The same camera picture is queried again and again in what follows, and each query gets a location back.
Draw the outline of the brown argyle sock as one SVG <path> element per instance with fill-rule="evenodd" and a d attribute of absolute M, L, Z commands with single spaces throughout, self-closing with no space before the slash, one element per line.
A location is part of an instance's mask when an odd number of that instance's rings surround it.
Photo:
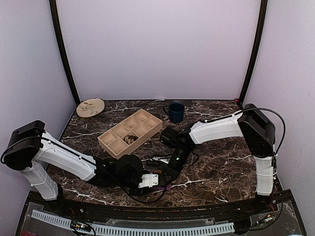
<path fill-rule="evenodd" d="M 128 144 L 132 144 L 133 142 L 135 142 L 138 139 L 137 136 L 135 135 L 126 135 L 123 140 Z"/>

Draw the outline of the purple striped sock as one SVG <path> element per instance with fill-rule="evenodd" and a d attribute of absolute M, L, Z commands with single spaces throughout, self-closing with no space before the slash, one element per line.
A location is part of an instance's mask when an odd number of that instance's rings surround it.
<path fill-rule="evenodd" d="M 169 185 L 167 185 L 167 186 L 160 186 L 160 187 L 159 187 L 159 190 L 161 190 L 161 191 L 169 191 L 170 188 L 171 188 L 171 185 L 169 184 Z"/>

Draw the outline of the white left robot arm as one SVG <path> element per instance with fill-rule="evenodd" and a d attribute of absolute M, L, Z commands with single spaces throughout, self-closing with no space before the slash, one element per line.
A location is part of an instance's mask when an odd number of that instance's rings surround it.
<path fill-rule="evenodd" d="M 43 162 L 94 186 L 118 186 L 130 197 L 146 194 L 156 186 L 165 186 L 166 178 L 144 170 L 142 161 L 136 155 L 102 160 L 66 146 L 46 132 L 44 127 L 42 121 L 35 120 L 15 129 L 0 161 L 21 172 L 46 201 L 61 198 L 63 190 L 42 167 Z"/>

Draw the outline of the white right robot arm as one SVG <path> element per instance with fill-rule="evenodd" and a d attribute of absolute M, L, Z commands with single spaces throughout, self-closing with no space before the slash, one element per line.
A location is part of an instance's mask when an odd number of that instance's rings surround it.
<path fill-rule="evenodd" d="M 181 130 L 166 127 L 159 141 L 174 151 L 168 155 L 168 162 L 161 165 L 162 174 L 168 177 L 168 182 L 177 179 L 197 145 L 228 138 L 243 138 L 255 160 L 256 194 L 270 196 L 281 145 L 276 144 L 276 127 L 266 113 L 272 113 L 283 120 L 276 111 L 250 103 L 232 114 L 212 120 L 199 120 Z"/>

